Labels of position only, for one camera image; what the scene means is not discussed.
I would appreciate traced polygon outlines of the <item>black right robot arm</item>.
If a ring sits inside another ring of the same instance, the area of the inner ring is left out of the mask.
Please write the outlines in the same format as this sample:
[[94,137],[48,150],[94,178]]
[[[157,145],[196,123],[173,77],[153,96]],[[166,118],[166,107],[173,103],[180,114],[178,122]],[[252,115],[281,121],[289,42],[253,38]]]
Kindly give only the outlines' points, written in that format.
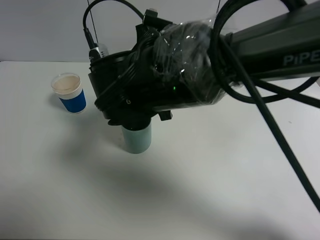
[[95,106],[110,125],[133,126],[155,115],[169,120],[174,109],[215,104],[243,83],[236,56],[254,85],[271,91],[265,102],[290,98],[319,107],[303,91],[320,76],[320,3],[285,0],[288,13],[223,33],[248,4],[229,0],[217,17],[180,24],[147,10],[133,49],[91,62]]

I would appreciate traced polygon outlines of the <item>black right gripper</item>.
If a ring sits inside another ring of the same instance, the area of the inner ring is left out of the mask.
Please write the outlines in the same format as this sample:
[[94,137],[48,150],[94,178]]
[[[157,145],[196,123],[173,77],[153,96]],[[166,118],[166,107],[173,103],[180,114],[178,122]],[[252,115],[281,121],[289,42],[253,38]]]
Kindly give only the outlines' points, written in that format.
[[169,111],[199,104],[178,78],[165,82],[152,64],[151,49],[122,51],[90,64],[94,104],[108,125],[142,127],[155,115],[166,121],[172,118]]

